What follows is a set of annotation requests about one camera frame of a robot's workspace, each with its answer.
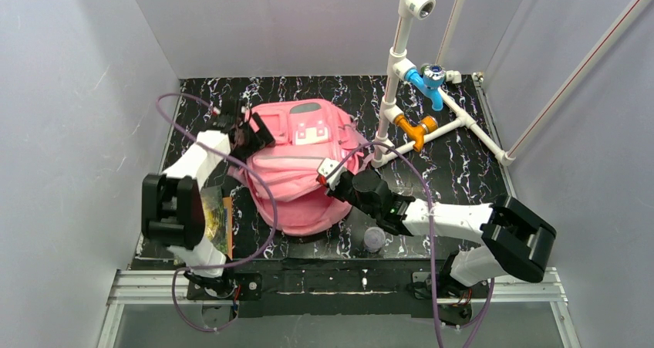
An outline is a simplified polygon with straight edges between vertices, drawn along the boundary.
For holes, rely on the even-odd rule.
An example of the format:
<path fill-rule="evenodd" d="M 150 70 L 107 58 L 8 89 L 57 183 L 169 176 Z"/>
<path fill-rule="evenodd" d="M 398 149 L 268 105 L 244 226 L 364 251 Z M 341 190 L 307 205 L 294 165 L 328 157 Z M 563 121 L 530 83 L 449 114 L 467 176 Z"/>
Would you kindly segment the pink student backpack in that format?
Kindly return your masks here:
<path fill-rule="evenodd" d="M 351 115 L 323 99 L 263 103 L 252 108 L 275 139 L 247 160 L 249 170 L 232 166 L 229 174 L 246 186 L 269 226 L 291 236 L 323 232 L 341 221 L 351 204 L 331 198 L 318 178 L 326 158 L 356 174 L 364 153 L 348 154 L 365 142 Z"/>

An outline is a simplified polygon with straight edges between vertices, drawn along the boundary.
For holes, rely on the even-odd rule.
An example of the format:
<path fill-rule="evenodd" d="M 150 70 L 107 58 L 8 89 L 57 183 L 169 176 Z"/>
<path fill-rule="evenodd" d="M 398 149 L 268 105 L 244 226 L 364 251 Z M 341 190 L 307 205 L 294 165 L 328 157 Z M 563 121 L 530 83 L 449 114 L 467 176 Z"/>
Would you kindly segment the green gold book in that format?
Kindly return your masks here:
<path fill-rule="evenodd" d="M 233 200 L 220 186 L 202 188 L 200 193 L 205 235 L 220 252 L 233 259 Z"/>

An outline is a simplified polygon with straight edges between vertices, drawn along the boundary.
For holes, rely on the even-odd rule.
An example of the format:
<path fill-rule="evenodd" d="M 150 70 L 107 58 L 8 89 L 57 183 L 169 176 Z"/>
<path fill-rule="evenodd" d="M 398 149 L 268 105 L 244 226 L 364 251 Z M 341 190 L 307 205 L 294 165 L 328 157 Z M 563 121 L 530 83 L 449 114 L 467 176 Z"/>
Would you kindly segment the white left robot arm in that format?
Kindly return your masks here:
<path fill-rule="evenodd" d="M 275 139 L 261 116 L 236 102 L 213 108 L 207 130 L 187 136 L 193 144 L 160 174 L 142 183 L 141 232 L 164 246 L 200 279 L 221 279 L 228 257 L 206 236 L 201 188 L 222 162 L 246 168 L 245 161 Z"/>

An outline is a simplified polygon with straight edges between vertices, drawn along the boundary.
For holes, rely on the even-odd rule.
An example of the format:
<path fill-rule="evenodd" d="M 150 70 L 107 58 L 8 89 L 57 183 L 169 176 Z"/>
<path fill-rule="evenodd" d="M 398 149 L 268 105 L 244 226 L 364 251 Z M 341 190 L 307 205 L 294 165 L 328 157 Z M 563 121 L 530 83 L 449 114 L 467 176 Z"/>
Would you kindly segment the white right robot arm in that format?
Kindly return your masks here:
<path fill-rule="evenodd" d="M 525 282 L 543 280 L 557 231 L 510 195 L 492 203 L 443 204 L 401 195 L 372 170 L 320 174 L 330 197 L 352 205 L 392 235 L 459 238 L 477 244 L 452 253 L 437 285 L 451 291 L 510 275 Z"/>

